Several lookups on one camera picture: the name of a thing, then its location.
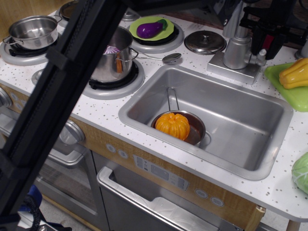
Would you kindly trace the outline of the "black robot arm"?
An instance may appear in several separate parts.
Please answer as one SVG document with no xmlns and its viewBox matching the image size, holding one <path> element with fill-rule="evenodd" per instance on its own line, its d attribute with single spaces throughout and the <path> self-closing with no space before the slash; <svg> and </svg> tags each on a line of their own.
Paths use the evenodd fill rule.
<svg viewBox="0 0 308 231">
<path fill-rule="evenodd" d="M 83 0 L 62 39 L 48 53 L 48 63 L 19 117 L 12 135 L 0 151 L 0 214 L 15 214 L 56 138 L 77 104 L 90 75 L 127 8 L 140 15 L 195 8 L 201 0 Z M 228 173 L 195 155 L 167 145 L 149 152 L 168 170 L 185 170 L 254 204 L 292 221 L 307 222 L 308 197 L 291 192 L 292 183 L 282 175 L 286 161 L 274 164 L 267 180 L 287 188 L 275 203 L 275 195 L 261 195 L 258 182 L 240 183 Z"/>
</svg>

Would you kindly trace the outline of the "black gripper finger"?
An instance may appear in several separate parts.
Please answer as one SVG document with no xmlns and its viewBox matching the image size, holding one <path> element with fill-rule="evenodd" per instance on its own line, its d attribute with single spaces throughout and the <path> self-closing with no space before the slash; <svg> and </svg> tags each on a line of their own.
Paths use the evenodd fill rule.
<svg viewBox="0 0 308 231">
<path fill-rule="evenodd" d="M 262 28 L 256 26 L 253 29 L 252 43 L 251 43 L 251 52 L 253 55 L 257 55 L 259 51 L 262 49 L 265 37 L 266 33 Z"/>
<path fill-rule="evenodd" d="M 276 35 L 274 37 L 274 41 L 272 42 L 270 49 L 267 51 L 266 60 L 274 59 L 283 44 L 286 42 L 286 35 Z"/>
</svg>

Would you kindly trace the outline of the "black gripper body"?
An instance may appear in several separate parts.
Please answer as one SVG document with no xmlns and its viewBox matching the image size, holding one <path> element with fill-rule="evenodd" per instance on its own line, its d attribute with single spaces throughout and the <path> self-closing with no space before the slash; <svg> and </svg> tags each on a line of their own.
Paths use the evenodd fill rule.
<svg viewBox="0 0 308 231">
<path fill-rule="evenodd" d="M 259 29 L 267 35 L 284 35 L 291 39 L 305 39 L 308 36 L 308 24 L 294 14 L 296 0 L 272 0 L 267 8 L 253 6 L 256 0 L 211 0 L 212 9 L 226 26 L 235 9 L 241 3 L 246 6 L 241 10 L 239 25 L 250 29 L 254 34 Z"/>
</svg>

